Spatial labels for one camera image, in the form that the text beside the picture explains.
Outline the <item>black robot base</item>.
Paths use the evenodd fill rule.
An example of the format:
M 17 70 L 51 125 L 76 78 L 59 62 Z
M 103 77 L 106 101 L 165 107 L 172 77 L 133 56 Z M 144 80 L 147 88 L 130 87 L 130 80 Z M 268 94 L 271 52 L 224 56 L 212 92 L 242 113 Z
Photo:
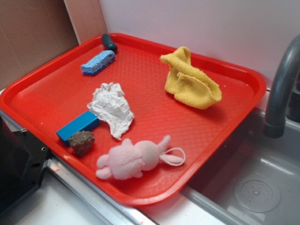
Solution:
M 11 131 L 0 119 L 1 216 L 40 188 L 48 157 L 48 146 L 30 131 Z

